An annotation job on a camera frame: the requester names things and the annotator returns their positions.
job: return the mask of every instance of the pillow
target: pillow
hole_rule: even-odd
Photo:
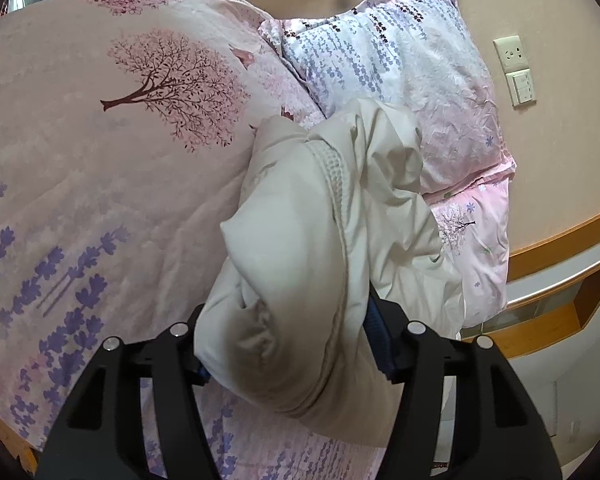
[[[468,187],[487,168],[513,173],[493,81],[456,0],[365,0],[332,18],[267,20],[260,33],[327,117],[362,96],[416,114],[428,202]]]
[[[475,184],[431,211],[442,247],[462,276],[464,326],[491,319],[507,306],[509,178]]]
[[[0,418],[32,445],[104,338],[205,301],[260,121],[324,119],[258,15],[47,0],[0,18]]]

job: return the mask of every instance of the electrical outlet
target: electrical outlet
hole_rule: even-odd
[[[493,44],[496,46],[505,74],[529,68],[529,62],[519,36],[508,36],[507,38],[493,40]]]

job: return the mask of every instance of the folded cloth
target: folded cloth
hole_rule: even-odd
[[[402,387],[378,371],[362,330],[369,282],[443,336],[465,312],[418,194],[419,147],[408,109],[370,99],[310,132],[283,117],[260,125],[196,325],[196,355],[219,383],[315,433],[386,445]]]

